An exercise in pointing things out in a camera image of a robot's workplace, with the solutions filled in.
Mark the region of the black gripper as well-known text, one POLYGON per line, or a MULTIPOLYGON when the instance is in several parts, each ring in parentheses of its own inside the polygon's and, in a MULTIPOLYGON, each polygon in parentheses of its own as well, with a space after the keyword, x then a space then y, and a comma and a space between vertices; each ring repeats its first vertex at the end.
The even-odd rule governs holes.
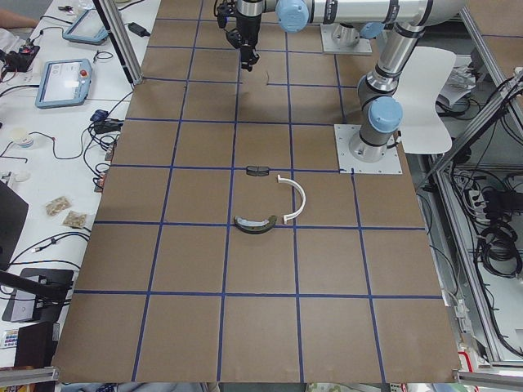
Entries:
POLYGON ((226 40, 236 49, 240 49, 241 69, 253 71, 258 62, 256 45, 261 27, 261 16, 236 15, 236 28, 226 31, 226 40))

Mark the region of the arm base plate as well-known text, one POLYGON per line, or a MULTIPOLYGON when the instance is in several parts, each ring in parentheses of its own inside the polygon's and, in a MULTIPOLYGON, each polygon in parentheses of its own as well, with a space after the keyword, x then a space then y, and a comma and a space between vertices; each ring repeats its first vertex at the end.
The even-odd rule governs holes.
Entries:
POLYGON ((362 38, 358 29, 344 24, 320 26, 323 53, 370 56, 373 52, 368 39, 362 38))
POLYGON ((374 147, 360 139, 360 125, 335 124, 339 171, 344 174, 401 175, 402 167, 393 136, 374 147))

